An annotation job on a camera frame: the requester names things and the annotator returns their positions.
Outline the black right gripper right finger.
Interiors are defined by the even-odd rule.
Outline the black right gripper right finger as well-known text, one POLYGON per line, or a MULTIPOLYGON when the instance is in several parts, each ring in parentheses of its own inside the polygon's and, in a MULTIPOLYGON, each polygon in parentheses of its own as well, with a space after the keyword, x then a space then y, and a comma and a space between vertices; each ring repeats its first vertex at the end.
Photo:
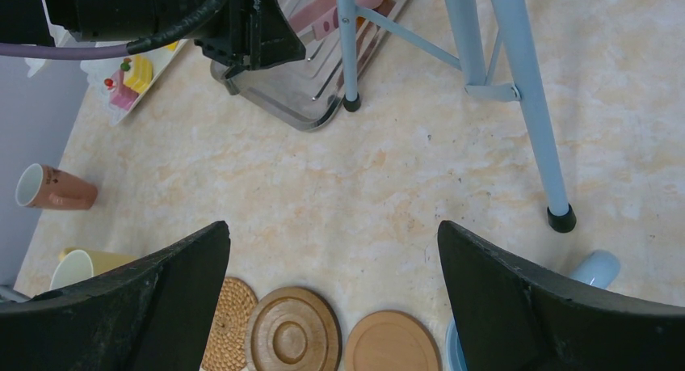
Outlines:
POLYGON ((453 221, 437 242, 467 369, 683 369, 682 307, 583 284, 453 221))

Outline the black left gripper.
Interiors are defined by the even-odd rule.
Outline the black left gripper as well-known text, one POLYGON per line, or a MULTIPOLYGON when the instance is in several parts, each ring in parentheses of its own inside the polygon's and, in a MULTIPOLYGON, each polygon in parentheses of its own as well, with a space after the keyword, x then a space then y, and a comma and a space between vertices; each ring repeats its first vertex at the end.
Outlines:
POLYGON ((230 76, 305 59, 305 45, 278 0, 227 0, 207 25, 208 34, 193 43, 230 76))

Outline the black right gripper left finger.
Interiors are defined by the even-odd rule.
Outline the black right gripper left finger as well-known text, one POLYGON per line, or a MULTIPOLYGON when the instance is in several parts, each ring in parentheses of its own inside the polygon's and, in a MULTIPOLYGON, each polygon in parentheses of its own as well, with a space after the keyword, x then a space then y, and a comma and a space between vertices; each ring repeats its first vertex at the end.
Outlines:
POLYGON ((109 272, 2 303, 2 369, 199 369, 229 252, 217 221, 109 272))

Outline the pink cat-paw tongs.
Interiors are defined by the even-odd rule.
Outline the pink cat-paw tongs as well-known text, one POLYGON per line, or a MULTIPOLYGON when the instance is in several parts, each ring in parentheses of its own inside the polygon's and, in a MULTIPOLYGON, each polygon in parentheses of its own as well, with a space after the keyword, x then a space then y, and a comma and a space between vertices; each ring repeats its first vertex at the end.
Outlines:
MULTIPOLYGON (((383 0, 355 0, 355 5, 373 9, 383 0)), ((338 28, 337 0, 314 0, 292 15, 288 22, 304 44, 322 40, 338 28)))

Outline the yellow square cake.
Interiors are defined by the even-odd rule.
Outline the yellow square cake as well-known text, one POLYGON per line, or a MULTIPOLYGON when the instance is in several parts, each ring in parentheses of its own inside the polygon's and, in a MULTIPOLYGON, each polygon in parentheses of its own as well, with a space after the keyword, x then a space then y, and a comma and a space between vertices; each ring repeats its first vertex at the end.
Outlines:
POLYGON ((153 64, 142 55, 124 58, 120 69, 123 72, 122 83, 139 95, 149 88, 153 80, 153 64))

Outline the pink cake slice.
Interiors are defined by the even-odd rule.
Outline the pink cake slice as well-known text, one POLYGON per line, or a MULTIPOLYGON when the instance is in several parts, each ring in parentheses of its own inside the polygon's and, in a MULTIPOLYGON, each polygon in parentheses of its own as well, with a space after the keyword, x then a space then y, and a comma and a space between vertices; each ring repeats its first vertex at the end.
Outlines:
POLYGON ((130 111, 139 94, 124 85, 124 71, 117 70, 111 77, 104 79, 104 85, 109 92, 110 105, 130 111))

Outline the yellow cake wedge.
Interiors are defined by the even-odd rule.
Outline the yellow cake wedge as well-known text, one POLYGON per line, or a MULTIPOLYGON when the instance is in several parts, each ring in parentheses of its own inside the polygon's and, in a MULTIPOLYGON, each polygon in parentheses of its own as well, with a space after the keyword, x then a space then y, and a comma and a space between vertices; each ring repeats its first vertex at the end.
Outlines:
POLYGON ((179 46, 179 41, 177 40, 171 44, 166 45, 165 49, 170 51, 170 52, 175 52, 178 46, 179 46))

